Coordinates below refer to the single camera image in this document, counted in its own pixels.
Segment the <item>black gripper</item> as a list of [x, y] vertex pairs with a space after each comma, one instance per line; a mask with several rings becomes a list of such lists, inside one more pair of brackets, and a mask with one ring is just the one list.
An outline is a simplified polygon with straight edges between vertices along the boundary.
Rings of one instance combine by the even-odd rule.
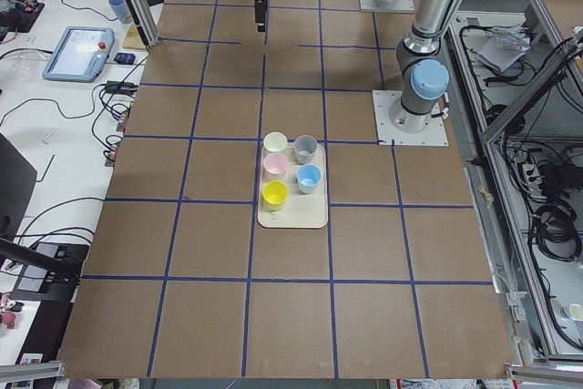
[[254, 0], [255, 23], [258, 32], [266, 31], [268, 0]]

